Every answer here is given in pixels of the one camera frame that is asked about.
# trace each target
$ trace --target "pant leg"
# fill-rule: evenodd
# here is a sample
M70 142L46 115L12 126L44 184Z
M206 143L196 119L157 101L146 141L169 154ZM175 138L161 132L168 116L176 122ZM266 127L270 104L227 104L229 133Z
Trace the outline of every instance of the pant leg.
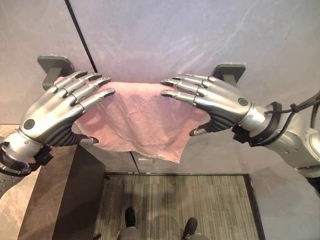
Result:
M122 229L118 233L116 240L142 240L142 238L139 230L134 226L130 226Z
M186 236L186 239L188 239L188 240L210 240L209 238L207 238L206 236L204 236L204 235L201 235L200 233L196 233L196 234L194 234L194 235L187 235Z

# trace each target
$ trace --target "pink towel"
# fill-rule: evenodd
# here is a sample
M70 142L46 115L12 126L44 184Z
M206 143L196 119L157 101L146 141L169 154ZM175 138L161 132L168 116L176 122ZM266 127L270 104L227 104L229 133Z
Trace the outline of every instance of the pink towel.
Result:
M87 136L106 151L136 151L150 158L179 163L189 131L202 123L206 113L191 105L160 95L171 89L160 84L110 82L100 91L108 96L76 121Z

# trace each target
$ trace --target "person's leg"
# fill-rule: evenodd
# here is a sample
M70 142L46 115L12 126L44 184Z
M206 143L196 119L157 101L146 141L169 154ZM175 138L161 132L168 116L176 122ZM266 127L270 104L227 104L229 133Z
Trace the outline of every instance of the person's leg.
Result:
M135 211L132 207L129 207L125 210L125 226L126 228L122 229L116 239L117 240L142 240L140 232L136 228L136 216Z
M184 227L182 240L210 240L200 233L195 233L197 230L198 222L194 217L190 218Z
M129 226L122 229L118 236L116 237L117 240L142 240L140 232L135 226Z
M200 233L196 233L194 235L187 235L187 240L210 240L204 235L201 235Z

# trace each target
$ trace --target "gray wall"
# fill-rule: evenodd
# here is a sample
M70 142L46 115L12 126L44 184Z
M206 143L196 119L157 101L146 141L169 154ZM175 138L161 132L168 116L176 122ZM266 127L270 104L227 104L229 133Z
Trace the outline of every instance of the gray wall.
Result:
M71 5L97 69L113 81L157 83L183 72L209 75L221 62L245 62L239 88L257 104L278 101L287 108L320 88L318 0L71 0ZM92 68L64 1L0 0L0 13L0 103L9 113L0 123L18 123L42 92L38 55L65 55L76 69ZM312 187L277 154L231 139L230 131L192 138L181 164L156 159L138 167L154 173L250 173L266 239L319 239L320 205ZM110 157L92 152L101 160ZM111 169L135 169L130 158L122 161L126 164Z

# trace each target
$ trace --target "person's foot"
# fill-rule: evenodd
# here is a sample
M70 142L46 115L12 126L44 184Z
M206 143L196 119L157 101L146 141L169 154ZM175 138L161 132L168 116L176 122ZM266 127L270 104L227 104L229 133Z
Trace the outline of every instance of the person's foot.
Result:
M197 230L197 226L198 226L197 219L195 219L194 217L191 217L184 227L184 232L181 239L185 240L188 234L190 235L195 234Z
M136 226L136 216L135 211L132 207L128 207L124 213L125 226L126 227L135 227Z

